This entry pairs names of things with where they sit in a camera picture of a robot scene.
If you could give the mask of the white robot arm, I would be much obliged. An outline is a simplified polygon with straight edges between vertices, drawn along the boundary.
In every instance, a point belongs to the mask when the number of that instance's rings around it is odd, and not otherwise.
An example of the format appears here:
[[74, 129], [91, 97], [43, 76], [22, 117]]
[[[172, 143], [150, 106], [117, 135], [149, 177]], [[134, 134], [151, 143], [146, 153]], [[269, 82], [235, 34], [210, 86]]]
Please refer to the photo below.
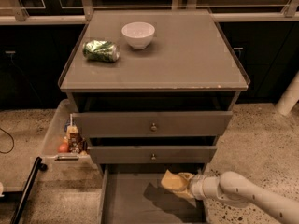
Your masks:
[[197, 199], [213, 199], [220, 203], [252, 203], [281, 224], [299, 224], [299, 202], [263, 189], [244, 176], [225, 172], [220, 176], [178, 173], [182, 190]]

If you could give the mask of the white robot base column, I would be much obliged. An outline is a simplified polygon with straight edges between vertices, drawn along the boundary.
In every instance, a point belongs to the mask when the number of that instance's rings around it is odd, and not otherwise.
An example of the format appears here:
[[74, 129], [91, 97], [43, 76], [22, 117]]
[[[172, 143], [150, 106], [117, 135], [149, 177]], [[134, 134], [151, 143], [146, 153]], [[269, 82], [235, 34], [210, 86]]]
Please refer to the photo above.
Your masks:
[[288, 115], [299, 101], [299, 72], [295, 75], [288, 88], [275, 105], [278, 113]]

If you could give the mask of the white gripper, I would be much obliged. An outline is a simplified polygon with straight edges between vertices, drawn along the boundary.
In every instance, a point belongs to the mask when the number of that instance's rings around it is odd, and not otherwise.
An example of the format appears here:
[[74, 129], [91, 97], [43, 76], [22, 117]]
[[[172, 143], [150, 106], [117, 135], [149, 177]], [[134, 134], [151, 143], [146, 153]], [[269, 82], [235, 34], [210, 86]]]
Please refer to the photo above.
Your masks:
[[180, 172], [178, 175], [189, 181], [188, 189], [178, 191], [176, 195], [179, 198], [190, 200], [195, 198], [196, 200], [204, 200], [206, 195], [204, 193], [204, 181], [206, 177], [204, 175], [194, 175], [192, 173]]

